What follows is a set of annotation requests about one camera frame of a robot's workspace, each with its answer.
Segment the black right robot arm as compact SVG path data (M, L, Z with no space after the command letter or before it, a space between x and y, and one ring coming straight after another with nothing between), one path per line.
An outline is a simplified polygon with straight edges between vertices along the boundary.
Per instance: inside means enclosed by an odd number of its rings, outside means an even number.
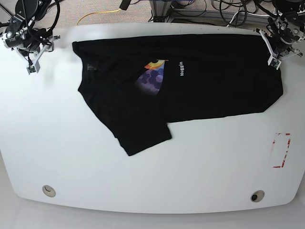
M57 8L53 24L49 28L35 28L35 23L42 20L52 6ZM51 37L60 11L59 0L19 0L9 22L0 24L4 28L0 31L0 38L5 47L19 51L23 57L39 52L41 45L49 48L53 44Z

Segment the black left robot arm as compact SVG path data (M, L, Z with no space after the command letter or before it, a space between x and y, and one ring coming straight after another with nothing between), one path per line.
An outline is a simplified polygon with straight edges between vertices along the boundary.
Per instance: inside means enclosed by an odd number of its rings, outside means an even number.
M268 18L271 46L278 55L292 51L292 45L305 39L305 2L273 0L275 14Z

